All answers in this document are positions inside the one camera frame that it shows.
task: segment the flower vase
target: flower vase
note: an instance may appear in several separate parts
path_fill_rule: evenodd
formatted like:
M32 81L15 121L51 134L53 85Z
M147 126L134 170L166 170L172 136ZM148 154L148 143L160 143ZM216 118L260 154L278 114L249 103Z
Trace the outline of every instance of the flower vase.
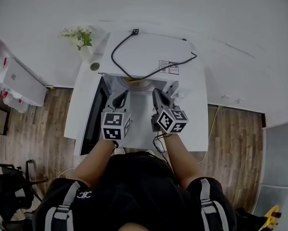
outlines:
M83 62L90 63L92 60L92 46L83 45L79 50Z

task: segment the yellow object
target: yellow object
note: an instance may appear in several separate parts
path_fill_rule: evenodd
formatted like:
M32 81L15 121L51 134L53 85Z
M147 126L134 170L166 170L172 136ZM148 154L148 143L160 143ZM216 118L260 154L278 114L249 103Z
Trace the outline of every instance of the yellow object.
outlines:
M126 77L126 81L128 82L129 85L134 85L134 84L140 84L142 82L145 82L145 79L141 80L132 80L130 77Z
M266 217L268 218L267 221L265 222L265 224L261 227L260 230L262 230L263 228L270 228L273 229L274 226L277 224L277 218L272 216L273 212L279 212L279 206L275 205L273 206L267 213L266 213Z

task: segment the cable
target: cable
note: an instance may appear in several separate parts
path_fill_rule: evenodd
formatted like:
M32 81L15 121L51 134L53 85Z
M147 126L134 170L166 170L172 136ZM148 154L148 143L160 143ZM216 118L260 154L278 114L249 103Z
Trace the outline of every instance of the cable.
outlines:
M211 125L210 132L209 132L209 136L208 136L208 143L209 143L210 135L211 135L211 132L212 132L213 124L215 123L215 120L216 120L217 113L218 113L218 111L219 111L221 108L222 108L222 106L218 106L218 109L217 109L217 111L216 111L215 117L213 118L212 125ZM204 156L203 156L203 159L202 159L201 161L199 161L198 164L200 164L201 162L204 161L205 156L206 156L206 153L207 153L207 151L205 151L205 154L204 154Z
M161 69L158 69L158 70L156 70L155 72L153 72L153 73L151 73L151 74L149 74L149 75L147 75L147 76L141 77L141 78L132 77L130 74L128 74L128 73L114 60L114 53L115 53L115 51L116 51L125 41L127 41L127 40L128 40L129 38L131 38L132 36L138 35L138 34L139 34L139 29L134 29L134 30L132 31L132 33L131 33L128 37L126 37L121 43L119 43L119 44L115 47L115 49L112 51L112 54L111 54L111 59L112 59L112 61L114 62L114 64L115 64L117 67L119 67L119 68L121 69L121 71L123 71L123 72L125 73L125 75L127 75L130 79L132 79L131 81L146 79L146 78L148 78L148 77L150 77L150 76L152 76L152 75L154 75L154 74L156 74L156 73L158 73L158 72L160 72L160 71L162 71L162 70L164 70L164 69L166 69L166 68L169 68L169 67L172 67L172 66L176 66L176 65L185 64L185 63L187 63L187 62L189 62L189 61L191 61L191 60L193 60L193 59L195 59L195 58L197 57L196 54L191 53L191 54L194 55L194 57L191 57L191 58L189 58L188 60L186 60L186 61L184 61L184 62L175 63L175 64L170 64L170 65L168 65L168 66L165 66L165 67L163 67L163 68L161 68Z
M229 103L229 104L226 104L226 105L219 105L219 106L218 106L218 109L217 109L217 111L216 111L215 117L213 118L212 125L211 125L211 128L210 128L210 132L209 132L209 136L208 136L208 143L209 143L209 139L210 139L210 135L211 135L211 132L212 132L213 124L215 123L215 119L216 119L216 116L217 116L218 111L219 111L221 108L223 108L223 107L227 107L227 106L229 106L229 105L233 105L233 104L237 104L237 103L239 103L239 101L236 100L234 103ZM198 164L200 164L201 162L204 161L205 156L206 156L206 153L207 153L207 151L205 151L205 154L204 154L202 160L199 161Z
M171 168L168 160L167 160L166 157L163 155L163 154L165 153L165 149L164 149L163 143L162 143L161 140L160 140L161 138L166 138L166 137L169 137L169 136L172 135L172 134L169 134L168 136L165 136L166 134L167 134L167 133L162 133L162 134L159 135L159 132L157 132L157 136L155 136L154 139L153 139L153 145L154 145L154 147L156 148L156 150L160 153L160 155L164 158L164 160L166 161L166 163L168 164L168 166ZM163 151L161 151L160 148L156 146L155 141L159 141L159 142L161 143Z
M68 170L72 170L72 169L75 169L75 167L72 167L72 168L66 169L64 172L62 172L62 173L59 174L58 178L60 178L60 176L61 176L62 174L64 174L65 172L67 172Z

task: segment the logo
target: logo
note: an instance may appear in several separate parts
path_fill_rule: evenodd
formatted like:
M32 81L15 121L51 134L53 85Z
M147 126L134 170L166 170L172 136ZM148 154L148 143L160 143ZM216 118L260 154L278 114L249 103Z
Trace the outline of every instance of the logo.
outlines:
M88 194L90 194L90 193L92 193L92 192L91 191L89 191L89 192L80 192L79 195L77 196L77 198L90 198L91 196L90 195L88 196Z

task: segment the white flower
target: white flower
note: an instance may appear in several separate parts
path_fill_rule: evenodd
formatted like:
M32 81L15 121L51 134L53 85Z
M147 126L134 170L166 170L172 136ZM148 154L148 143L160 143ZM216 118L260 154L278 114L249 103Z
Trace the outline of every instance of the white flower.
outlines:
M77 46L82 47L84 45L83 39L77 40Z

